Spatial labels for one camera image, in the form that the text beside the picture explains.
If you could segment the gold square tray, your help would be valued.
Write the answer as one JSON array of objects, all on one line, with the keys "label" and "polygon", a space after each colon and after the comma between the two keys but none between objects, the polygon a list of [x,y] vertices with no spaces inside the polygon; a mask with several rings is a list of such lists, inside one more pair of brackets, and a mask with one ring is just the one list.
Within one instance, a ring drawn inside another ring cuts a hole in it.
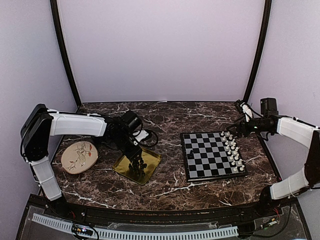
[{"label": "gold square tray", "polygon": [[143,169],[143,173],[137,173],[134,171],[133,164],[124,154],[116,160],[112,169],[139,185],[145,185],[161,162],[162,156],[144,147],[141,149],[141,159],[143,160],[143,164],[146,165]]}]

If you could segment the black silver chess board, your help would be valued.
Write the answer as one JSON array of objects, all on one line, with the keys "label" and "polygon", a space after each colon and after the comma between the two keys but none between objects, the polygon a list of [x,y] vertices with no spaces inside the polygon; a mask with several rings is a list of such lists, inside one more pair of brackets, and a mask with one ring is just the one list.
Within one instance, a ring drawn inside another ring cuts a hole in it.
[{"label": "black silver chess board", "polygon": [[[248,175],[246,166],[244,172],[232,173],[227,155],[222,153],[223,143],[220,133],[221,131],[180,134],[185,174],[188,182],[230,179]],[[188,159],[191,150],[193,150],[194,158]]]}]

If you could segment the black chess pawn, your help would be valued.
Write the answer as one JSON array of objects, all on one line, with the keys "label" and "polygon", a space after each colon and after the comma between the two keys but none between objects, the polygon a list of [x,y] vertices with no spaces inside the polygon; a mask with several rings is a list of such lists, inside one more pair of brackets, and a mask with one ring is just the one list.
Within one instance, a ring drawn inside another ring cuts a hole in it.
[{"label": "black chess pawn", "polygon": [[188,159],[193,159],[194,158],[194,151],[191,150],[187,156],[188,156]]}]

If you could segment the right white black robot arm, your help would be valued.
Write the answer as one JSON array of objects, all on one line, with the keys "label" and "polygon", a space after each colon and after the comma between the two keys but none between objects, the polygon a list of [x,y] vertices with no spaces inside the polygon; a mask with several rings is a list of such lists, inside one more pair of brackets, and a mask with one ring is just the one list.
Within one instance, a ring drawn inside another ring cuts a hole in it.
[{"label": "right white black robot arm", "polygon": [[281,201],[295,198],[311,189],[320,187],[320,127],[297,117],[279,114],[275,98],[260,100],[260,113],[255,112],[244,100],[234,103],[241,114],[226,131],[235,137],[257,134],[266,141],[268,136],[284,138],[272,144],[272,150],[279,150],[278,163],[283,167],[293,167],[287,176],[263,188],[255,205],[255,213],[266,217]]}]

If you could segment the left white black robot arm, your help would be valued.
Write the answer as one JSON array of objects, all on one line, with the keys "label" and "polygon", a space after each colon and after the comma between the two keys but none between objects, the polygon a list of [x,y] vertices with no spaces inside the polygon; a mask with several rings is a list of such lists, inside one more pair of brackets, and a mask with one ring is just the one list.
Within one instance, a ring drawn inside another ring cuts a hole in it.
[{"label": "left white black robot arm", "polygon": [[142,142],[151,135],[143,129],[140,117],[131,110],[112,117],[58,111],[37,104],[20,130],[20,156],[29,164],[35,182],[52,202],[51,210],[60,218],[67,218],[71,208],[61,199],[63,193],[52,168],[49,144],[51,138],[59,137],[58,144],[61,145],[65,137],[73,136],[109,140],[137,168],[142,157]]}]

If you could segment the pile of black chess pieces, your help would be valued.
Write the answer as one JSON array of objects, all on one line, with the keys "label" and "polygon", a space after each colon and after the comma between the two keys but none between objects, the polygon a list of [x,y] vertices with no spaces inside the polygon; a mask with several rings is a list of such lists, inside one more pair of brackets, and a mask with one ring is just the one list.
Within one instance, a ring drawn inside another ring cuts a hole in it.
[{"label": "pile of black chess pieces", "polygon": [[147,164],[144,164],[144,166],[140,166],[139,161],[137,161],[137,169],[129,168],[130,173],[133,174],[135,177],[144,177],[146,175],[144,169],[147,167]]}]

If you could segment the white chess pieces row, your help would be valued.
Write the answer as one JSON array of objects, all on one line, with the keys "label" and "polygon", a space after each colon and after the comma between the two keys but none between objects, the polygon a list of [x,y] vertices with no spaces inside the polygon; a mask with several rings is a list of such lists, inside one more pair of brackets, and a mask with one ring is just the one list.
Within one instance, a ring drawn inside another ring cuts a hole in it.
[{"label": "white chess pieces row", "polygon": [[222,131],[220,138],[223,143],[222,153],[226,154],[227,162],[232,173],[244,173],[245,162],[240,155],[236,138],[229,131]]}]

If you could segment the round painted wooden plate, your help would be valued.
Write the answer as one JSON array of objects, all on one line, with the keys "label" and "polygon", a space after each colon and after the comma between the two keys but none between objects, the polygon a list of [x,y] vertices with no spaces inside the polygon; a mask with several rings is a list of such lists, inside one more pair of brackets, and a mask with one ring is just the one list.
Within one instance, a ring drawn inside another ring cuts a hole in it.
[{"label": "round painted wooden plate", "polygon": [[90,169],[98,157],[99,152],[91,142],[78,141],[66,148],[60,162],[67,173],[77,175]]}]

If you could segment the left black frame post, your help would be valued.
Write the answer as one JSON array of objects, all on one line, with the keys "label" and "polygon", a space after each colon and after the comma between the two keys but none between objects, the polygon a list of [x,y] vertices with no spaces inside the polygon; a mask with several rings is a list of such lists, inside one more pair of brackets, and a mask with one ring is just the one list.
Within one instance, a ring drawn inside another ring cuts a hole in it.
[{"label": "left black frame post", "polygon": [[65,39],[64,39],[59,9],[58,9],[58,1],[57,0],[50,0],[49,2],[50,2],[51,15],[52,15],[52,19],[53,19],[56,39],[57,39],[62,63],[64,66],[64,70],[66,73],[66,77],[68,80],[68,84],[71,89],[71,93],[72,93],[72,96],[73,96],[73,99],[75,101],[76,106],[80,107],[82,105],[82,101],[81,101],[81,98],[80,98],[80,95],[79,95],[79,92],[78,92],[78,89],[76,86],[76,81],[75,81],[75,78],[74,78],[74,75],[72,72],[69,56],[67,53],[67,48],[66,48],[66,44],[65,44]]}]

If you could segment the black frame post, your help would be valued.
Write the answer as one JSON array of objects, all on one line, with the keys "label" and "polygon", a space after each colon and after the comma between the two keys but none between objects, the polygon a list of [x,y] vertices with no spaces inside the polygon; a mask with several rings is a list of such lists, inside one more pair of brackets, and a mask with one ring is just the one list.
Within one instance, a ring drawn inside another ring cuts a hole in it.
[{"label": "black frame post", "polygon": [[79,92],[78,92],[78,89],[76,86],[76,81],[75,81],[75,78],[74,78],[74,75],[72,72],[69,56],[67,53],[67,48],[66,48],[66,44],[65,44],[65,39],[64,39],[59,9],[58,9],[58,1],[57,0],[50,0],[49,2],[50,2],[51,15],[52,15],[52,19],[53,19],[56,39],[57,39],[62,63],[64,66],[64,70],[66,73],[66,77],[68,80],[68,84],[71,89],[71,93],[72,93],[72,96],[73,96],[73,99],[75,101],[76,106],[80,107],[82,105],[82,101],[81,101],[81,98],[80,98],[80,95],[79,95]]},{"label": "black frame post", "polygon": [[272,9],[272,0],[265,0],[257,47],[256,47],[250,75],[248,78],[247,86],[243,96],[243,100],[245,102],[248,102],[250,99],[250,96],[255,84],[255,80],[258,74],[258,70],[259,70],[259,66],[260,66],[260,62],[261,62],[261,58],[262,58],[263,50],[265,46],[265,41],[267,37],[271,9]]}]

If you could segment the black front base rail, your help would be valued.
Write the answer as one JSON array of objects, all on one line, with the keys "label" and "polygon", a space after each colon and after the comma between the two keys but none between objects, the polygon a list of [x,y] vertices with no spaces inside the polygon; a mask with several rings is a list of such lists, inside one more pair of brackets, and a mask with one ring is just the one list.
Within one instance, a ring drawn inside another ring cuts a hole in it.
[{"label": "black front base rail", "polygon": [[246,225],[258,219],[262,219],[263,223],[272,218],[278,222],[286,219],[283,210],[276,212],[271,209],[266,215],[259,215],[255,209],[255,203],[208,209],[160,211],[112,209],[70,202],[67,206],[75,213],[77,221],[97,225],[105,225],[109,222],[173,225],[212,221],[217,221],[221,224]]}]

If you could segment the right black frame post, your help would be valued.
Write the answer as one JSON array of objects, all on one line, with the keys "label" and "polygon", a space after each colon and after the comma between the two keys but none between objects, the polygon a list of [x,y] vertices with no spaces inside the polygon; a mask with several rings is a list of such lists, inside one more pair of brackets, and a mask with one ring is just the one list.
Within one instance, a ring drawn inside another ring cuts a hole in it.
[{"label": "right black frame post", "polygon": [[261,58],[262,58],[263,50],[265,46],[265,41],[267,37],[271,9],[272,9],[272,0],[265,0],[257,47],[256,47],[250,75],[248,78],[247,86],[243,96],[243,100],[245,102],[248,102],[250,99],[250,96],[255,84],[255,80],[258,74],[258,70],[259,70],[259,66],[260,66],[260,62],[261,62]]}]

